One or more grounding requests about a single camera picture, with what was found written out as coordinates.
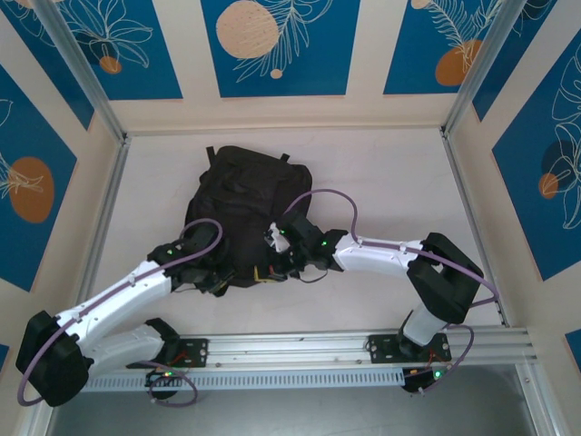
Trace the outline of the black backpack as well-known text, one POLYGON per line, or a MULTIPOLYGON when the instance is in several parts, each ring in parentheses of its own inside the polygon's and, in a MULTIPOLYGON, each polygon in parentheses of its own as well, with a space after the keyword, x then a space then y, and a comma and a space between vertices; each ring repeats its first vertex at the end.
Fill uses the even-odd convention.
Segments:
POLYGON ((236 274, 230 285, 249 288, 253 267, 267 255, 263 239, 272 222, 301 194, 311 190, 310 170, 291 164, 289 156, 272 157, 234 145, 206 149, 210 168, 190 200, 185 222, 211 218, 222 225, 236 274))

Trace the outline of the left controller board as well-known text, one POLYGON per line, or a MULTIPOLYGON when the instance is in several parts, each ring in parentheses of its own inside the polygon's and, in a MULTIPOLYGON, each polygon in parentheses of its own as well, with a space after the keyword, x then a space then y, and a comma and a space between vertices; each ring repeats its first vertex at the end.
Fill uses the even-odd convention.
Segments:
POLYGON ((144 386, 146 388, 181 387, 182 378, 175 371, 158 368, 146 374, 144 386))

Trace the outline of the controller board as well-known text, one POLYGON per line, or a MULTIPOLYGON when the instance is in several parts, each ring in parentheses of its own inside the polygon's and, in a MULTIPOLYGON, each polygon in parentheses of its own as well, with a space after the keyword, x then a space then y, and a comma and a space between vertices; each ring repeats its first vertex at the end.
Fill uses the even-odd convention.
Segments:
POLYGON ((436 368, 404 369, 404 385, 402 389, 412 394, 429 391, 451 368, 451 365, 447 365, 436 368))
POLYGON ((158 368, 146 374, 144 386, 146 388, 181 387, 182 378, 175 371, 158 368))

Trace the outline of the right controller board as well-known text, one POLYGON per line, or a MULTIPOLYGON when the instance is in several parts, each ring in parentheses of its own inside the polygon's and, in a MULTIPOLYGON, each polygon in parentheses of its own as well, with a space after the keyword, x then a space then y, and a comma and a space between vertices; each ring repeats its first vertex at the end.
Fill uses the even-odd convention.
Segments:
POLYGON ((404 385, 402 389, 412 394, 429 391, 451 368, 451 365, 447 365, 436 368, 404 369, 404 385))

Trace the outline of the left black mount plate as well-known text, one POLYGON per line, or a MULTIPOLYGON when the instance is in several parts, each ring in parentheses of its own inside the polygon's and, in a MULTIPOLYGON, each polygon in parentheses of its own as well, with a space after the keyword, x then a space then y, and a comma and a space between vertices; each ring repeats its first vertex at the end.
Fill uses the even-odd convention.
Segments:
POLYGON ((209 341, 204 338, 179 339, 166 343, 157 357, 161 364, 173 368, 205 368, 209 341))

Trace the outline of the black mount plate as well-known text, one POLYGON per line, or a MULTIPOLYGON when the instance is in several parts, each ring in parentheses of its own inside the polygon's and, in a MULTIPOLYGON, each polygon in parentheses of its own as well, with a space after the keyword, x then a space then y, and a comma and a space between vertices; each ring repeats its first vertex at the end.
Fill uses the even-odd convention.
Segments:
POLYGON ((205 368, 209 341, 204 338, 179 339, 166 343, 157 357, 161 364, 173 368, 205 368))
POLYGON ((425 346, 419 346, 398 334, 373 334, 368 337, 366 346, 372 363, 428 363, 452 360, 445 333, 437 333, 425 346))

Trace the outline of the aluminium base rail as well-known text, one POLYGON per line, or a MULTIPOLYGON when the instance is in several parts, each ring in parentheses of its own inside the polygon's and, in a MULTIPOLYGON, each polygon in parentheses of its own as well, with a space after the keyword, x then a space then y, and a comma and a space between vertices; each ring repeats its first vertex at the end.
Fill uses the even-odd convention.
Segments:
MULTIPOLYGON (((452 327, 448 337, 452 360, 430 362, 446 365, 465 356, 468 365, 520 364, 534 362, 537 353, 525 328, 452 327)), ((393 329, 373 331, 295 332, 264 334, 184 335, 183 339, 204 338, 209 341, 206 369, 274 370, 314 369, 327 367, 370 366, 367 339, 373 334, 396 334, 393 329)), ((137 368, 142 361, 157 361, 159 352, 150 346, 134 352, 123 346, 116 350, 121 360, 106 372, 137 368)), ((376 363, 384 366, 412 367, 415 363, 376 363)))

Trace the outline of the left aluminium side rail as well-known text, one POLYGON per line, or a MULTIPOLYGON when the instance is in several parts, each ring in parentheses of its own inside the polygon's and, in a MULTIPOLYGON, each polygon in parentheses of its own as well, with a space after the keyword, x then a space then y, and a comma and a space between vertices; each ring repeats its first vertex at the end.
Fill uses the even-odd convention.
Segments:
POLYGON ((100 265, 103 248, 108 234, 110 222, 113 216, 113 209, 123 179, 123 172, 126 166, 128 153, 130 151, 132 138, 127 135, 120 144, 113 162, 113 168, 106 185, 103 201, 97 215, 96 227, 93 239, 89 244, 86 262, 84 264, 83 275, 80 279, 77 295, 73 307, 84 303, 90 296, 96 280, 96 274, 100 265))

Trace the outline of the aluminium side rail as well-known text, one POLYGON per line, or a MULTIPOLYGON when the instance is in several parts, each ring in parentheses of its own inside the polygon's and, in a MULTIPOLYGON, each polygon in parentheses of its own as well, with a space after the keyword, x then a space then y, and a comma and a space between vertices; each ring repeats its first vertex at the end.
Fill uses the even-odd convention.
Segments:
POLYGON ((460 166, 458 164, 458 159, 455 155, 455 152, 453 150, 453 146, 452 143, 450 142, 450 140, 448 139, 448 137, 445 135, 444 133, 444 129, 441 128, 440 129, 440 135, 442 138, 442 142, 448 157, 448 162, 450 164, 450 168, 452 170, 452 173, 454 175, 454 179, 458 188, 458 192, 461 198, 461 201, 463 203, 463 207, 466 213, 466 216, 468 218, 468 224, 470 227, 470 230, 472 232, 477 250, 478 250, 478 256, 480 261, 482 262, 482 270, 485 274, 485 278, 488 279, 488 281, 494 285, 497 286, 496 284, 496 280, 494 277, 494 273, 491 270, 490 267, 490 263, 489 263, 489 259, 487 257, 486 251, 485 251, 485 247, 484 244, 482 242, 482 238, 481 238, 481 234, 478 228, 478 223, 476 220, 476 215, 474 214, 474 210, 470 201, 470 197, 468 194, 468 189, 467 186, 465 184, 465 180, 463 177, 463 174, 461 172, 460 166))
POLYGON ((96 274, 100 265, 103 248, 108 234, 110 222, 113 216, 113 209, 123 179, 123 172, 126 166, 128 153, 130 151, 132 138, 127 135, 120 144, 113 162, 113 168, 106 185, 103 201, 97 215, 96 227, 93 239, 89 244, 86 262, 84 264, 83 275, 80 279, 77 295, 73 307, 84 303, 90 296, 96 280, 96 274))

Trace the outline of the right black mount plate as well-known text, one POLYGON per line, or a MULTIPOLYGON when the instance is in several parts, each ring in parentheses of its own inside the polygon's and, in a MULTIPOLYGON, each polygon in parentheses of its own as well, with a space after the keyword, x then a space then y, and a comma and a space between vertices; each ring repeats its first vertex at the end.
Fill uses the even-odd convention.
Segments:
POLYGON ((419 346, 398 334, 373 334, 368 337, 366 346, 372 363, 428 363, 452 360, 445 333, 437 333, 425 346, 419 346))

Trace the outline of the right aluminium side rail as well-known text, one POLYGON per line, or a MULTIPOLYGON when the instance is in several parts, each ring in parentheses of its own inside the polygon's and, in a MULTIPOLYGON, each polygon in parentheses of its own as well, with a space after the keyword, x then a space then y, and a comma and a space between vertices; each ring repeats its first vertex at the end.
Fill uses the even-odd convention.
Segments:
POLYGON ((458 164, 458 159, 455 155, 455 152, 453 150, 453 146, 452 143, 450 142, 450 140, 448 139, 448 137, 445 135, 444 133, 444 129, 441 128, 440 129, 440 135, 442 138, 442 142, 448 157, 448 162, 450 164, 450 168, 452 170, 452 173, 454 175, 454 179, 458 188, 458 192, 461 198, 461 201, 463 203, 463 207, 466 213, 466 216, 468 218, 468 224, 470 227, 470 230, 472 232, 477 250, 478 250, 478 256, 480 261, 482 262, 482 270, 485 274, 485 278, 488 279, 488 281, 494 285, 497 286, 496 284, 496 280, 494 277, 494 273, 491 270, 490 267, 490 263, 489 263, 489 259, 487 257, 486 251, 485 251, 485 247, 484 244, 482 242, 482 238, 481 238, 481 234, 478 228, 478 223, 476 220, 476 215, 474 214, 474 210, 470 201, 470 197, 468 194, 468 189, 467 186, 465 184, 465 180, 463 177, 463 174, 461 172, 460 166, 458 164))

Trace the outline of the left aluminium upright post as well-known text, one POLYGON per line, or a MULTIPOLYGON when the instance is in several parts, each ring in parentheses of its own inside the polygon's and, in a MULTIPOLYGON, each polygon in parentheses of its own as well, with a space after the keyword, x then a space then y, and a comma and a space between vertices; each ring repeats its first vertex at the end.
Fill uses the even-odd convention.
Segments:
POLYGON ((74 79, 80 85, 94 110, 100 115, 105 128, 122 146, 125 143, 127 133, 114 113, 106 92, 57 6, 52 0, 30 0, 30 2, 74 79))

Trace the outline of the aluminium upright post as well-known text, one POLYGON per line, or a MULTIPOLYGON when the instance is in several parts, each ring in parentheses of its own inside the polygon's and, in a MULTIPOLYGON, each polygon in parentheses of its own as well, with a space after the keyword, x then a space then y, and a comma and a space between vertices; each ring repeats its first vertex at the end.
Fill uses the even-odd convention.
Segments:
POLYGON ((462 116, 471 105, 526 2, 527 0, 503 0, 500 5, 498 15, 492 21, 476 59, 459 87, 457 97, 441 126, 441 136, 444 140, 449 141, 462 116))
POLYGON ((122 146, 125 143, 127 133, 114 113, 106 92, 57 6, 52 0, 30 0, 30 2, 74 79, 80 85, 94 110, 100 115, 105 128, 122 146))

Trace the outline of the right aluminium upright post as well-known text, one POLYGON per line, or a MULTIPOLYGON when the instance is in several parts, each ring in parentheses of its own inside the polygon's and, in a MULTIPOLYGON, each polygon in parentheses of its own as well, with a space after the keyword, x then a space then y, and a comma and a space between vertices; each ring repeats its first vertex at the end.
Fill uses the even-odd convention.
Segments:
POLYGON ((503 0, 500 5, 498 15, 492 21, 476 59, 459 87, 457 97, 441 126, 441 136, 444 140, 449 141, 462 116, 471 105, 526 2, 527 0, 503 0))

